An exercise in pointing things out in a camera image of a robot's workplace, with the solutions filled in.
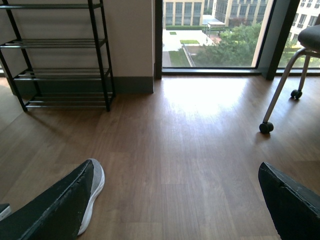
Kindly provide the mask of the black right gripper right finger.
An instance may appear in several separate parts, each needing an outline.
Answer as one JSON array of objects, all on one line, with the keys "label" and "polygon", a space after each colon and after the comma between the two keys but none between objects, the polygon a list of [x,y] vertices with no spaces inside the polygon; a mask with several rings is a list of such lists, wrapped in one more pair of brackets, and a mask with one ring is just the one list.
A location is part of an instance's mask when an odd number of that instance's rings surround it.
[{"label": "black right gripper right finger", "polygon": [[263,162],[258,181],[275,229],[282,240],[320,238],[320,196]]}]

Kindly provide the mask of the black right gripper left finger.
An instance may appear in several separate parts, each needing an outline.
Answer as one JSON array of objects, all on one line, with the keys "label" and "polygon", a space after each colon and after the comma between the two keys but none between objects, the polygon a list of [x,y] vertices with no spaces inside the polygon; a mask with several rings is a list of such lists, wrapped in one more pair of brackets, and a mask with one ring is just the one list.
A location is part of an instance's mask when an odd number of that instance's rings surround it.
[{"label": "black right gripper left finger", "polygon": [[2,240],[75,240],[91,196],[94,166],[86,160],[0,222]]}]

